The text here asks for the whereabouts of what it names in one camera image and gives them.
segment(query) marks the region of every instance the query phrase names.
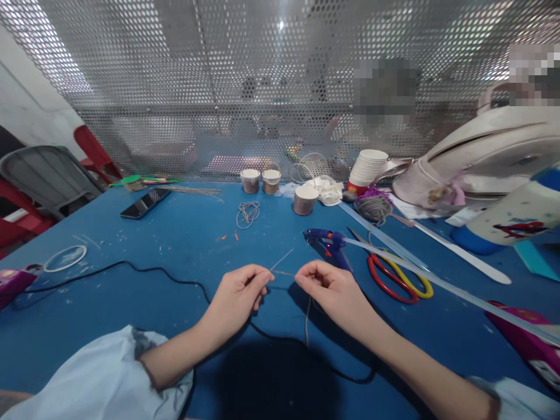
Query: red chair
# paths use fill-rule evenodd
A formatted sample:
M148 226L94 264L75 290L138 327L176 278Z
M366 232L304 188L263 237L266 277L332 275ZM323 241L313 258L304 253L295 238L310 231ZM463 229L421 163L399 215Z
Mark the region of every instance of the red chair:
M16 220L8 222L0 218L0 260L8 255L3 249L18 242L28 242L42 234L54 225L55 221L43 216L33 206L31 199L7 181L0 180L0 197L5 197L27 214Z
M45 230L54 225L55 220L42 215L33 205L31 199L24 193L19 191L8 181L0 180L0 197L5 197L7 200L14 203L16 206L24 209L27 214L16 222L10 223L32 232L34 235L40 235Z
M18 242L27 242L35 236L33 232L2 218L0 218L0 230L2 232L0 233L0 260L9 254L4 252L4 248L15 245Z
M101 147L93 133L86 125L81 125L74 130L74 140L80 146L81 150L87 155L86 159L82 159L80 163L92 172L99 175L107 184L112 181L107 175L111 175L117 179L123 179L117 166L109 157L107 152Z

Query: gray yarn ball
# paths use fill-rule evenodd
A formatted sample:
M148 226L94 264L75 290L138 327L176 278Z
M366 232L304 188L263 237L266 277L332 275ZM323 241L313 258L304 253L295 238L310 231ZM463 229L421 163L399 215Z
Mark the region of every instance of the gray yarn ball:
M385 223L387 216L393 212L393 206L384 196L376 195L375 197L362 198L356 203L356 210L366 220L381 226Z

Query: metal mesh panel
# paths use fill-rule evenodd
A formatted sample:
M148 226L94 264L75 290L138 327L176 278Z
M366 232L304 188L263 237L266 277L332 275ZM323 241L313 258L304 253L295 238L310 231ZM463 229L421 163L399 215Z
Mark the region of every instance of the metal mesh panel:
M560 40L555 0L0 0L0 18L127 173L237 178L363 148L420 156L508 75L510 44ZM415 117L354 114L357 60L415 65Z

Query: red scissors handle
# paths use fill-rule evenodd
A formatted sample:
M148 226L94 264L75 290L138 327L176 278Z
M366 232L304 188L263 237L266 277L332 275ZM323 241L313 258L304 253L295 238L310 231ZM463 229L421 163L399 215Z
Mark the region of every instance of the red scissors handle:
M387 268L385 268L385 266L381 264L379 258L376 255L370 255L367 258L367 261L368 261L367 266L369 267L369 272L371 273L373 280L375 280L375 283L377 283L385 293L387 293L393 299L396 299L402 303L406 303L409 305L415 305L418 303L418 295L416 294L416 292L414 292L414 290L408 287L406 283L403 282L399 277L395 276L392 272L390 272ZM383 281L379 278L379 275L375 270L375 266L377 266L381 271L383 271L400 288L402 288L405 292L407 292L410 295L410 299L407 299L406 297L401 297L395 292L393 292L391 289L389 289L387 285L383 283Z

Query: bottle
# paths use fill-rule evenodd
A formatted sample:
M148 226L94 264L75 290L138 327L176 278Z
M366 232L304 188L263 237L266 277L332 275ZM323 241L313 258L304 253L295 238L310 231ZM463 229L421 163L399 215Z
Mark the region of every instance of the bottle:
M560 162L535 175L451 237L475 254L490 255L560 224Z

